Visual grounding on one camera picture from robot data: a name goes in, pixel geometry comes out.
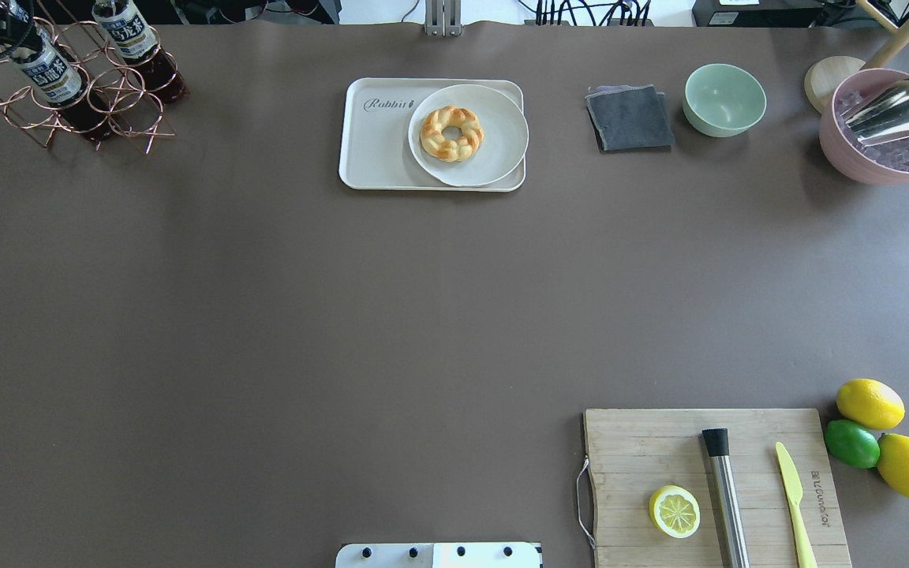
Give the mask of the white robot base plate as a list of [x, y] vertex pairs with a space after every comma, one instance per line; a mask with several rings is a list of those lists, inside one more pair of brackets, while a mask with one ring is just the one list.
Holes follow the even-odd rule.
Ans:
[[436, 542], [350, 544], [340, 548], [335, 567], [542, 567], [540, 544], [521, 542]]

